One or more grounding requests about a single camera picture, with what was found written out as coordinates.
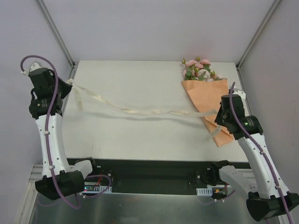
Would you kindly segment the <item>right aluminium frame post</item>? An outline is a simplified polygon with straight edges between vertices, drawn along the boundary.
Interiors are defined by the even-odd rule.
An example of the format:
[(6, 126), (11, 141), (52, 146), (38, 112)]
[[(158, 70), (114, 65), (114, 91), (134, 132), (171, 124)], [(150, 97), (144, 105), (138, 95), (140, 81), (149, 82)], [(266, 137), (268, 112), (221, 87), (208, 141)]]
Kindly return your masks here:
[(262, 35), (263, 31), (265, 30), (266, 26), (268, 25), (269, 21), (273, 17), (274, 13), (277, 11), (279, 5), (281, 4), (282, 0), (274, 0), (269, 7), (267, 13), (265, 14), (264, 18), (262, 19), (260, 25), (258, 26), (257, 30), (255, 31), (254, 35), (252, 36), (249, 44), (247, 45), (245, 51), (243, 52), (240, 60), (236, 64), (236, 69), (240, 70), (242, 65), (245, 63), (248, 55), (252, 51), (253, 47), (259, 40), (260, 36)]

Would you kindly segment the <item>pink fake flower stem one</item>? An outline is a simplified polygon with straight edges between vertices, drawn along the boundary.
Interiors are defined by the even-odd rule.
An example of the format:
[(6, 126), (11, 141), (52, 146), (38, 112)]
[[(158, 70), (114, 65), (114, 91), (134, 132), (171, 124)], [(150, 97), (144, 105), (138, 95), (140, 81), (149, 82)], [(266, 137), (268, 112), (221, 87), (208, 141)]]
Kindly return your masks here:
[(210, 66), (211, 66), (211, 62), (207, 59), (201, 59), (199, 56), (196, 57), (196, 61), (197, 63), (195, 64), (195, 67), (198, 70), (204, 69), (207, 70), (208, 72), (210, 72)]

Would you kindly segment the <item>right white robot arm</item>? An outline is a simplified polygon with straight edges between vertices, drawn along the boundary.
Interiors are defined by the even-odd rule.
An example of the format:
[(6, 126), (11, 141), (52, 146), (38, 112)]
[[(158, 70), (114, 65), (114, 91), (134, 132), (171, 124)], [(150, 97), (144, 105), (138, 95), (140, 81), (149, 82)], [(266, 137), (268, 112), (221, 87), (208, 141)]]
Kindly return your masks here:
[(228, 129), (244, 151), (254, 174), (256, 183), (251, 183), (233, 165), (222, 161), (210, 172), (215, 184), (227, 183), (239, 192), (246, 201), (252, 218), (259, 222), (272, 217), (286, 215), (293, 223), (290, 212), (299, 204), (299, 195), (289, 191), (267, 149), (263, 129), (255, 116), (246, 116), (239, 95), (221, 97), (221, 107), (215, 122)]

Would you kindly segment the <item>pink fake flower stem three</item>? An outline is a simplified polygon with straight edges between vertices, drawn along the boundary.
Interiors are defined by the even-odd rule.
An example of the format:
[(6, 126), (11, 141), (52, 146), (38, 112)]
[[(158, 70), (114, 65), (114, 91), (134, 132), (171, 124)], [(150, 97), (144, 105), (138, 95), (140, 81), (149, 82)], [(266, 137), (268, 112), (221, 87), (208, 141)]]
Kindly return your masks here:
[(220, 81), (220, 80), (223, 80), (225, 79), (224, 76), (220, 75), (220, 74), (217, 74), (215, 71), (213, 71), (210, 76), (209, 76), (209, 79), (207, 80), (208, 82), (212, 82), (212, 81)]

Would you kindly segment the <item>aluminium frame post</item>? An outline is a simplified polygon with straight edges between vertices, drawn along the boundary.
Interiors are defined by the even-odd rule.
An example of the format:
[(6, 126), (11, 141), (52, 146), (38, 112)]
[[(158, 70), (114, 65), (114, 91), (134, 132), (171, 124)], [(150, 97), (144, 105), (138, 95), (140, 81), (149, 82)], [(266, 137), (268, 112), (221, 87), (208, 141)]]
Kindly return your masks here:
[(74, 62), (72, 56), (70, 55), (70, 53), (65, 45), (65, 42), (63, 41), (63, 39), (60, 35), (60, 32), (58, 31), (57, 26), (50, 14), (45, 2), (43, 0), (35, 0), (35, 3), (37, 4), (38, 8), (40, 9), (42, 16), (44, 17), (54, 39), (56, 40), (58, 47), (60, 48), (61, 52), (63, 53), (68, 64), (71, 67), (74, 67), (75, 62)]
[(240, 70), (242, 65), (245, 63), (248, 55), (252, 51), (253, 47), (259, 40), (260, 36), (262, 35), (263, 31), (265, 30), (266, 26), (268, 25), (269, 21), (273, 17), (274, 13), (277, 11), (279, 5), (281, 4), (282, 0), (274, 0), (269, 7), (267, 13), (265, 14), (264, 18), (262, 19), (260, 25), (258, 26), (257, 30), (255, 31), (254, 35), (252, 36), (249, 44), (247, 45), (245, 51), (243, 52), (240, 60), (236, 64), (236, 69)]

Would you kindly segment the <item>pink fake flower stem four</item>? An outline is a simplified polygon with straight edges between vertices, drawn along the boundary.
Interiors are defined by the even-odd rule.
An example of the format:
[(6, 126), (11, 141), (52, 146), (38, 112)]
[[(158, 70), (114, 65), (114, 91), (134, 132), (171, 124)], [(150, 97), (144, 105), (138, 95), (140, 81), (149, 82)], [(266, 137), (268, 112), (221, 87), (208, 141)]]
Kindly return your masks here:
[(199, 81), (207, 81), (209, 78), (210, 78), (210, 73), (206, 69), (199, 70), (195, 77), (195, 79)]

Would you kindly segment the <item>kraft wrapping paper sheet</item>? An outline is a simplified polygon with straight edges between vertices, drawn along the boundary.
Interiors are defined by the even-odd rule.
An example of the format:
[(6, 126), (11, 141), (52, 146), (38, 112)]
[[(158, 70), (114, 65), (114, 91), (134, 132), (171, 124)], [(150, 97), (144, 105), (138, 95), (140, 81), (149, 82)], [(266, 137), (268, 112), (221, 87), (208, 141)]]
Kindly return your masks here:
[[(181, 82), (187, 95), (198, 112), (204, 113), (210, 110), (220, 109), (221, 97), (228, 94), (228, 81), (197, 81), (187, 80)], [(234, 140), (227, 128), (218, 127), (215, 123), (216, 115), (203, 117), (202, 121), (209, 131), (208, 140), (213, 139), (217, 146), (223, 146)]]

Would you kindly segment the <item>left aluminium frame post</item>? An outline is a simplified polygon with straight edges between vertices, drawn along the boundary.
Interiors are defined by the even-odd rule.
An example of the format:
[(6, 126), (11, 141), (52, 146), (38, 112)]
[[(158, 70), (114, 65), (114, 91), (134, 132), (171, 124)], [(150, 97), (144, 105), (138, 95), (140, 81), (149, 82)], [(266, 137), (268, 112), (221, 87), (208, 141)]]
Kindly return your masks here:
[(43, 0), (35, 0), (35, 3), (37, 4), (38, 8), (40, 9), (42, 16), (44, 17), (54, 39), (56, 40), (58, 47), (60, 48), (61, 52), (63, 53), (68, 64), (71, 67), (74, 67), (75, 62), (74, 62), (72, 56), (70, 55), (70, 53), (65, 45), (65, 42), (63, 41), (63, 39), (60, 35), (60, 32), (58, 31), (57, 26), (50, 14), (45, 2)]

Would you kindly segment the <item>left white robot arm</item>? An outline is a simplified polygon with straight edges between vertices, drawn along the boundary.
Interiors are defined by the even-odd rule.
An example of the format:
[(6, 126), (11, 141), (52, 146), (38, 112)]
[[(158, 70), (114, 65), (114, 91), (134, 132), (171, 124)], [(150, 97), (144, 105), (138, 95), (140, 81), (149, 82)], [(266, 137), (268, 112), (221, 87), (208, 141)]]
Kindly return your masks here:
[(56, 78), (48, 68), (35, 69), (28, 76), (34, 86), (29, 111), (38, 127), (43, 155), (42, 178), (35, 182), (36, 190), (52, 201), (80, 193), (85, 189), (85, 179), (95, 181), (99, 171), (92, 157), (70, 167), (65, 155), (62, 106), (72, 85)]

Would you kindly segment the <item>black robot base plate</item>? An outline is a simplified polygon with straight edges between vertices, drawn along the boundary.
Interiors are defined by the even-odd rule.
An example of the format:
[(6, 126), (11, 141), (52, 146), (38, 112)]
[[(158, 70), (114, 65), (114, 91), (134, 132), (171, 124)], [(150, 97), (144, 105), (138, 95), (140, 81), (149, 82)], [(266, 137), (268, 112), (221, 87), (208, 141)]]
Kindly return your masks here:
[(111, 184), (114, 193), (195, 195), (213, 174), (212, 161), (147, 161), (95, 159), (93, 177), (86, 182)]

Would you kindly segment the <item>pink fake flower stem two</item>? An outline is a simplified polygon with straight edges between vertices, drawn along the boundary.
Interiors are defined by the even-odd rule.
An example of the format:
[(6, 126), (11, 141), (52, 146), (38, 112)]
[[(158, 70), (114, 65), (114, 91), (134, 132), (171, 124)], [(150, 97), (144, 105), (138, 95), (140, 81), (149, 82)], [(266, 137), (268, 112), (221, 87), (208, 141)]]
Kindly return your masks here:
[(196, 77), (196, 60), (186, 61), (184, 58), (182, 60), (182, 64), (184, 66), (183, 71), (183, 79), (184, 80), (193, 80)]

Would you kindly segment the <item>cream ribbon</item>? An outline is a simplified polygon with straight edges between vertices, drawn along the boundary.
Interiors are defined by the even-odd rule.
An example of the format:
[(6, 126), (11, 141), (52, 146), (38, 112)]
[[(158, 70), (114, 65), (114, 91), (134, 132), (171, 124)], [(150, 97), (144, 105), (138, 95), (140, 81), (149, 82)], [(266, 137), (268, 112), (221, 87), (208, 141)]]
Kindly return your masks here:
[(124, 113), (128, 113), (128, 114), (136, 114), (136, 115), (142, 115), (142, 116), (147, 116), (147, 117), (154, 116), (154, 115), (160, 115), (160, 114), (174, 114), (174, 115), (180, 115), (180, 116), (200, 117), (200, 118), (209, 117), (209, 116), (217, 114), (217, 111), (215, 109), (209, 110), (207, 112), (188, 112), (188, 111), (175, 111), (175, 110), (163, 111), (163, 110), (158, 110), (158, 109), (147, 110), (147, 111), (137, 111), (137, 110), (133, 110), (133, 109), (129, 109), (129, 108), (119, 107), (119, 106), (116, 106), (116, 105), (110, 103), (109, 101), (104, 99), (102, 96), (96, 94), (95, 92), (91, 91), (90, 89), (79, 86), (78, 84), (76, 84), (74, 82), (74, 80), (72, 78), (68, 79), (66, 81), (66, 83), (70, 84), (72, 86), (72, 91), (74, 92), (74, 97), (75, 97), (76, 106), (77, 106), (78, 111), (83, 111), (83, 101), (82, 101), (80, 92), (78, 91), (78, 89), (80, 89), (82, 92), (84, 92), (89, 97), (91, 97), (105, 105), (111, 106), (113, 108), (116, 108), (116, 109), (123, 111)]

